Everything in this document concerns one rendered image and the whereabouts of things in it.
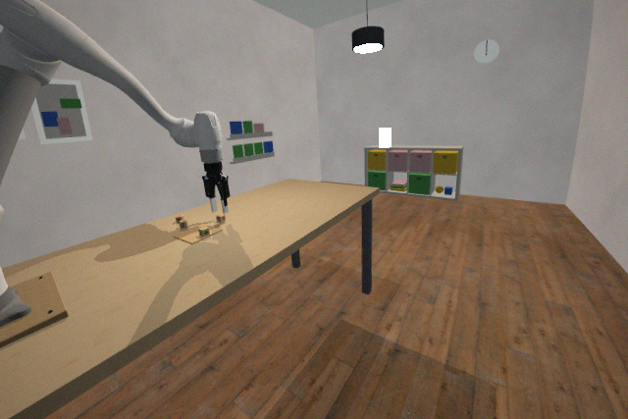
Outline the tan square mat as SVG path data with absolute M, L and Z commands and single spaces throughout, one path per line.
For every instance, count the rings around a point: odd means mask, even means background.
M 206 237 L 208 237 L 208 236 L 200 236 L 199 235 L 198 229 L 202 228 L 204 226 L 209 228 L 209 231 L 210 231 L 210 235 L 209 236 L 212 236 L 212 235 L 214 235 L 214 234 L 216 234 L 216 233 L 218 233 L 218 232 L 220 232 L 222 230 L 222 229 L 218 229 L 218 228 L 215 228 L 215 227 L 211 227 L 211 226 L 202 224 L 202 225 L 199 225 L 199 226 L 194 227 L 192 229 L 189 229 L 189 230 L 187 230 L 185 232 L 177 234 L 177 235 L 175 235 L 173 237 L 178 238 L 180 240 L 183 240 L 185 242 L 194 244 L 194 243 L 199 242 L 199 241 L 205 239 Z

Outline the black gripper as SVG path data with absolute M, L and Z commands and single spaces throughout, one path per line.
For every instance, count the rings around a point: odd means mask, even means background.
M 213 171 L 206 172 L 205 176 L 202 176 L 204 181 L 204 188 L 206 197 L 210 198 L 212 213 L 218 211 L 217 203 L 216 203 L 216 195 L 215 195 L 215 185 L 217 186 L 222 202 L 223 214 L 229 212 L 227 198 L 230 197 L 229 184 L 228 184 L 228 176 L 224 176 L 222 173 L 222 162 L 218 163 L 210 163 L 203 164 L 204 171 Z M 213 179 L 212 179 L 213 176 Z M 206 181 L 207 180 L 207 181 Z M 209 193 L 209 194 L 208 194 Z

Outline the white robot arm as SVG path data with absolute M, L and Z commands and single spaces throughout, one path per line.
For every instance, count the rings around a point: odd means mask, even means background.
M 170 116 L 92 38 L 41 1 L 0 0 L 0 25 L 0 185 L 36 94 L 50 82 L 62 61 L 118 87 L 168 130 L 178 145 L 203 149 L 199 150 L 201 162 L 223 160 L 215 113 L 198 112 L 194 122 Z M 0 327 L 31 312 L 17 294 L 8 287 L 0 267 Z

